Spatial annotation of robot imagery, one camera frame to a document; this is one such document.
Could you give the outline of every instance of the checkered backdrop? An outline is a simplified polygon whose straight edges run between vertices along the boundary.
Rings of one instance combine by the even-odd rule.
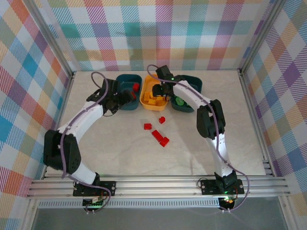
[[[248,88],[278,176],[307,226],[307,0],[288,0],[248,69]]]
[[[274,2],[35,1],[71,68],[83,71],[237,69]]]
[[[22,1],[0,0],[0,230],[17,229],[67,83]]]

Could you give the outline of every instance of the floor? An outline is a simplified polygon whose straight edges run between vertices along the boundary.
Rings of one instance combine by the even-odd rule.
[[[122,73],[139,74],[145,71],[102,72],[115,79]],[[77,72],[61,124],[65,124],[82,108],[86,98],[97,87],[90,72]],[[226,120],[225,139],[232,165],[249,175],[265,175],[262,154],[254,134],[248,108],[233,70],[173,71],[199,77],[203,82],[202,94],[221,101]],[[102,80],[94,77],[100,85]],[[166,122],[159,124],[164,116]],[[143,129],[152,125],[170,139],[163,148]],[[118,111],[112,117],[102,117],[85,133],[79,143],[82,161],[99,174],[213,174],[212,154],[196,130],[196,112],[187,114],[174,110],[169,103],[164,111],[145,110],[141,104],[134,111]]]

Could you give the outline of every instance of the purple cable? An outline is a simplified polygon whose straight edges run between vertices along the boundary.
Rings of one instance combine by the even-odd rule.
[[[217,125],[216,115],[215,115],[215,113],[214,113],[214,110],[213,110],[212,106],[211,106],[207,101],[205,101],[200,95],[198,95],[198,93],[197,93],[193,88],[187,87],[186,85],[184,85],[184,84],[182,84],[182,83],[180,83],[180,82],[177,82],[177,81],[173,81],[173,80],[164,80],[164,79],[160,79],[160,78],[155,77],[155,76],[152,75],[152,74],[150,73],[150,71],[149,71],[149,67],[150,67],[150,66],[153,66],[153,67],[156,67],[156,68],[159,68],[159,67],[157,67],[156,65],[148,65],[148,66],[147,66],[147,72],[148,72],[148,74],[149,74],[151,77],[153,77],[154,79],[159,80],[159,81],[161,81],[161,82],[175,83],[175,84],[178,84],[178,85],[181,85],[181,86],[187,88],[187,89],[190,90],[192,93],[194,93],[198,98],[200,98],[201,101],[205,102],[205,103],[207,104],[207,106],[210,108],[211,113],[212,113],[212,115],[213,115],[213,120],[214,120],[214,125],[215,125],[215,131],[216,131],[216,152],[217,152],[217,155],[218,155],[219,158],[220,158],[226,165],[228,165],[232,170],[234,170],[234,171],[236,171],[237,173],[239,173],[239,174],[245,176],[245,178],[246,178],[246,180],[247,180],[247,183],[248,183],[248,190],[247,190],[247,192],[245,193],[245,196],[244,196],[242,202],[241,202],[238,206],[236,206],[235,208],[233,208],[232,211],[238,209],[238,208],[244,203],[244,201],[246,200],[246,198],[247,198],[247,196],[248,196],[248,194],[249,194],[249,187],[250,187],[249,178],[248,178],[248,176],[247,176],[245,173],[243,173],[243,172],[241,172],[241,171],[235,169],[232,165],[230,165],[230,163],[228,163],[228,162],[221,156],[220,151],[219,151],[219,143],[220,143],[220,140],[219,140],[219,129],[218,129],[218,125]]]
[[[109,85],[108,85],[108,82],[107,82],[107,80],[106,80],[106,77],[105,77],[102,73],[97,72],[97,71],[92,72],[92,73],[91,73],[91,78],[93,79],[93,75],[94,75],[95,73],[101,75],[101,76],[104,78],[104,80],[105,80],[105,82],[106,82],[106,90],[105,90],[105,93],[102,95],[102,97],[101,97],[96,103],[92,104],[91,106],[89,106],[89,107],[85,108],[84,110],[82,110],[81,112],[79,112],[79,113],[71,120],[71,122],[70,122],[70,123],[68,124],[68,126],[65,128],[65,130],[64,130],[64,132],[63,132],[63,134],[62,134],[62,136],[61,136],[59,145],[60,145],[60,152],[61,152],[61,158],[62,158],[62,164],[63,164],[62,179],[66,176],[66,160],[65,160],[64,146],[63,146],[63,145],[64,145],[64,137],[65,137],[66,133],[68,132],[68,130],[70,130],[70,128],[71,128],[71,126],[73,125],[73,123],[74,123],[76,120],[78,120],[78,118],[79,118],[82,114],[84,114],[85,112],[87,112],[88,110],[90,110],[91,108],[93,108],[95,105],[97,105],[99,102],[101,102],[101,101],[105,98],[105,96],[106,96],[106,94],[107,94],[107,90],[108,90],[108,88],[109,88]],[[91,187],[91,188],[100,188],[100,189],[106,190],[106,191],[109,193],[108,200],[105,202],[105,204],[104,204],[103,206],[101,206],[99,209],[97,209],[96,212],[99,211],[99,210],[101,210],[104,206],[106,206],[106,205],[108,204],[108,202],[109,202],[109,200],[110,200],[110,198],[111,198],[111,192],[110,192],[110,190],[108,190],[108,189],[105,188],[105,187],[100,187],[100,186],[96,186],[96,185],[91,185],[91,184],[86,184],[86,183],[80,182],[80,181],[76,180],[75,178],[73,178],[72,176],[69,176],[69,178],[71,178],[73,181],[76,181],[76,182],[78,182],[78,183],[80,183],[80,184],[82,184],[82,185],[84,185],[84,186],[88,186],[88,187]]]

